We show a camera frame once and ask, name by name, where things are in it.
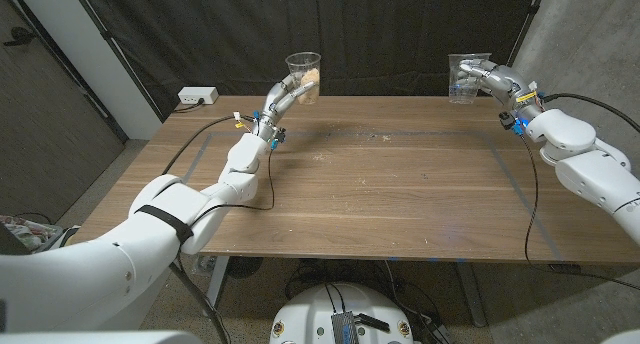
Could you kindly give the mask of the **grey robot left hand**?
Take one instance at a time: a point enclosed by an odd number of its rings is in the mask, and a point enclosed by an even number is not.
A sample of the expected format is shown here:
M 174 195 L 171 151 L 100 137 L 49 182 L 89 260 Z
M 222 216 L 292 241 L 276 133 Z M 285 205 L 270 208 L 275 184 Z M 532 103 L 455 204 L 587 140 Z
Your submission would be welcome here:
M 296 99 L 319 85 L 318 80 L 296 86 L 295 77 L 289 74 L 276 83 L 265 99 L 259 118 L 253 125 L 252 133 L 265 142 L 271 141 L 277 131 L 277 124 Z

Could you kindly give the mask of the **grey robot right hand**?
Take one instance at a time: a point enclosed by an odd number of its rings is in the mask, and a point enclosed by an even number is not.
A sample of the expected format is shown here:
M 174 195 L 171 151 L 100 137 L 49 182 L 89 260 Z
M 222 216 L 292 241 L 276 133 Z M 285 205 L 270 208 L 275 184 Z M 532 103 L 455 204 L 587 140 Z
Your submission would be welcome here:
M 524 122 L 544 112 L 537 92 L 513 68 L 487 59 L 463 59 L 457 73 L 470 78 L 482 91 L 497 99 L 505 111 Z

